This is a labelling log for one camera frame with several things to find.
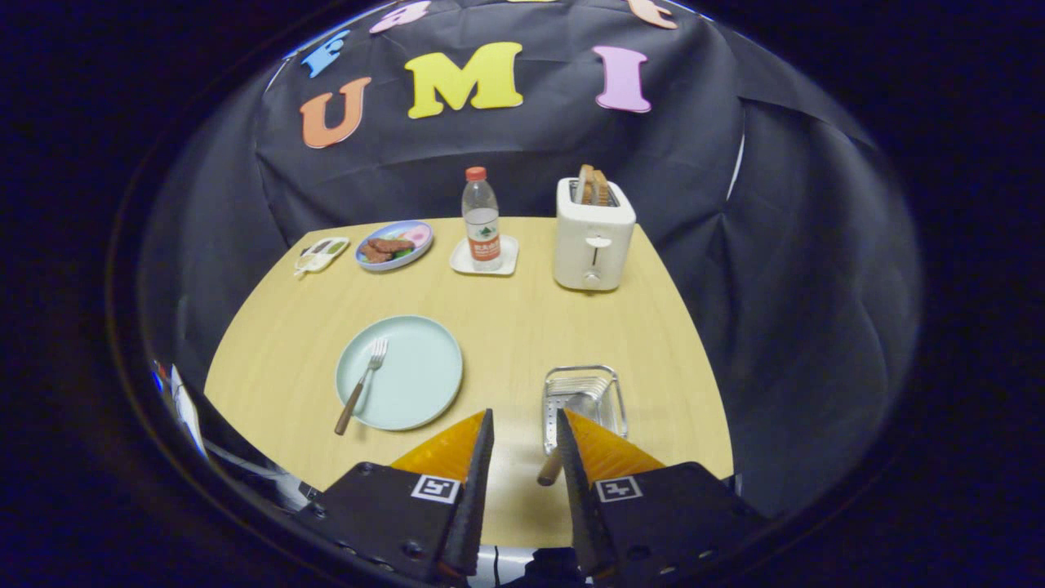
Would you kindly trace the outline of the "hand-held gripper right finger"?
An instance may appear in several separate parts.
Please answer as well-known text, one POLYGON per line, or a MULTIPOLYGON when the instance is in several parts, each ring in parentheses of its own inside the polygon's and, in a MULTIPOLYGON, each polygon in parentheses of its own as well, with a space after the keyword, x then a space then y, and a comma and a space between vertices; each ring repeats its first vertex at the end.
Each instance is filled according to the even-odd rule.
POLYGON ((665 465, 577 411, 558 450, 572 547, 597 585, 697 585, 754 542, 767 518, 694 461, 665 465))

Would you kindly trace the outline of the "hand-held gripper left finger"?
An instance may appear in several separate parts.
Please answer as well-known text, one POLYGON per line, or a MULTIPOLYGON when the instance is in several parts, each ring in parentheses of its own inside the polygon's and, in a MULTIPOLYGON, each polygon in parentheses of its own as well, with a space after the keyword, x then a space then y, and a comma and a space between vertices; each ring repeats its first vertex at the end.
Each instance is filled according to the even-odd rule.
POLYGON ((493 446, 493 411, 477 411, 392 464, 351 466, 294 519, 382 585, 465 585, 478 570, 493 446))

